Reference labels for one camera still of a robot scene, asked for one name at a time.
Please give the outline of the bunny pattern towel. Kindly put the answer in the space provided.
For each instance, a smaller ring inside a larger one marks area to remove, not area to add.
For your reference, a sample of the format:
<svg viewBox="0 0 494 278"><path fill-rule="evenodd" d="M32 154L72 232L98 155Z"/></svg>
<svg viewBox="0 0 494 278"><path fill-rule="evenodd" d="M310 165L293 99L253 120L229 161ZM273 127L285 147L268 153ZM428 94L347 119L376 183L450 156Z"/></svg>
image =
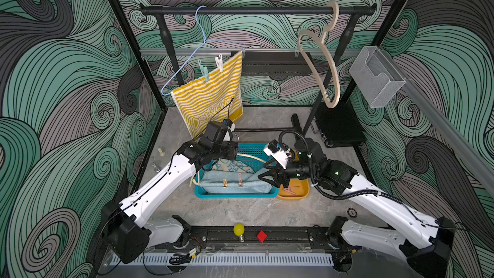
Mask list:
<svg viewBox="0 0 494 278"><path fill-rule="evenodd" d="M255 173L252 167L248 166L242 161L232 161L225 159L220 159L218 162L216 162L216 164L212 166L212 169L215 171L241 172L248 174Z"/></svg>

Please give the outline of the light blue towel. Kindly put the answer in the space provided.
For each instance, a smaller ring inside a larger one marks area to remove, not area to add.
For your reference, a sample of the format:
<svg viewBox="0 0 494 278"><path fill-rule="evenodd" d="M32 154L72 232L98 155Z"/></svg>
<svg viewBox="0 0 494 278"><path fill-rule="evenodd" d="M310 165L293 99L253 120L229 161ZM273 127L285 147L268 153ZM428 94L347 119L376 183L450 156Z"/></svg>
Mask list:
<svg viewBox="0 0 494 278"><path fill-rule="evenodd" d="M238 174L242 175L243 187L238 185ZM273 186L258 179L260 172L254 174L226 171L207 171L200 179L199 186L208 194L269 194ZM223 179L228 187L223 188Z"/></svg>

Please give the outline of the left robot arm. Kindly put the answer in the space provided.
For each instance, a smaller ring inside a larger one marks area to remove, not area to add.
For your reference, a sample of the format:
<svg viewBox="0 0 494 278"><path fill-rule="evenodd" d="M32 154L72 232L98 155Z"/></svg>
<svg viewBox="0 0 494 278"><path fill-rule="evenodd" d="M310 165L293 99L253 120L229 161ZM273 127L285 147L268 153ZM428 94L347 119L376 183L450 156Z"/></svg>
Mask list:
<svg viewBox="0 0 494 278"><path fill-rule="evenodd" d="M124 264L151 247L188 244L190 225L185 220L177 215L157 222L150 218L174 190L204 166L220 159L235 160L238 143L233 139L234 130L231 120L209 122L203 133L181 145L153 179L122 201L104 206L102 239Z"/></svg>

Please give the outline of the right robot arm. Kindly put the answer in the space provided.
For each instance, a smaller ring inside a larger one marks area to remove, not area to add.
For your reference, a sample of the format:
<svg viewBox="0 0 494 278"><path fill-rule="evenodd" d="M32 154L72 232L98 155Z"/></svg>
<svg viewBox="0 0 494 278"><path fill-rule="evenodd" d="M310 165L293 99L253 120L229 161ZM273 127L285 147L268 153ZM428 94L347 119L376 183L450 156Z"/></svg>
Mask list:
<svg viewBox="0 0 494 278"><path fill-rule="evenodd" d="M446 217L434 218L377 188L356 169L331 160L314 140L299 139L295 148L272 140L264 147L269 157L259 179L274 187L290 180L310 180L313 188L333 201L350 200L389 226L370 227L337 218L328 238L338 244L370 248L406 262L422 277L446 277L452 253L455 224Z"/></svg>

